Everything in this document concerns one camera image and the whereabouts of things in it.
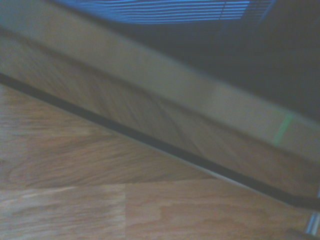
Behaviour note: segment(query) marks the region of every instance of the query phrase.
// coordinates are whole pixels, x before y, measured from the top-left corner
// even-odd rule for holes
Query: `wood grain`
[[[0,71],[59,98],[293,194],[314,197],[320,166],[173,106],[119,79],[3,34]]]
[[[0,189],[212,178],[0,86]]]
[[[124,240],[124,185],[0,191],[2,240]]]
[[[280,240],[308,213],[218,179],[127,184],[127,240]]]

